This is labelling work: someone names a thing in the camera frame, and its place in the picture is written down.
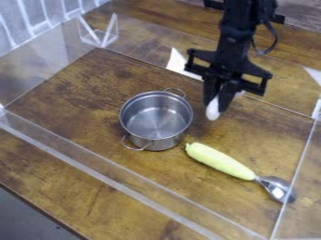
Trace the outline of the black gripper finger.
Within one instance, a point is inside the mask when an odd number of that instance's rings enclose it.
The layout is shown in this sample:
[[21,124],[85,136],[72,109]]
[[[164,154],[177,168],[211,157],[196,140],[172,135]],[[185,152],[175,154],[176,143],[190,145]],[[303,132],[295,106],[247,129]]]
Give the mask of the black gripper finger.
[[220,81],[216,77],[203,79],[203,104],[208,106],[214,99],[219,98]]
[[218,92],[218,111],[222,113],[227,110],[235,94],[240,92],[240,82],[230,80],[220,84]]

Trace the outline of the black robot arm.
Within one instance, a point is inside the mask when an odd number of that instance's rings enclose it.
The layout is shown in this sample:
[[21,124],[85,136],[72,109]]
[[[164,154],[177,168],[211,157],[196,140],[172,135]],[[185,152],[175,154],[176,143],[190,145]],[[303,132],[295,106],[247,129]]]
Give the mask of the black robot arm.
[[263,96],[271,73],[248,59],[254,47],[252,35],[258,24],[263,24],[276,37],[271,19],[276,9],[275,0],[224,0],[224,12],[219,23],[216,49],[188,49],[184,70],[203,79],[203,104],[210,106],[216,99],[222,113],[242,90]]

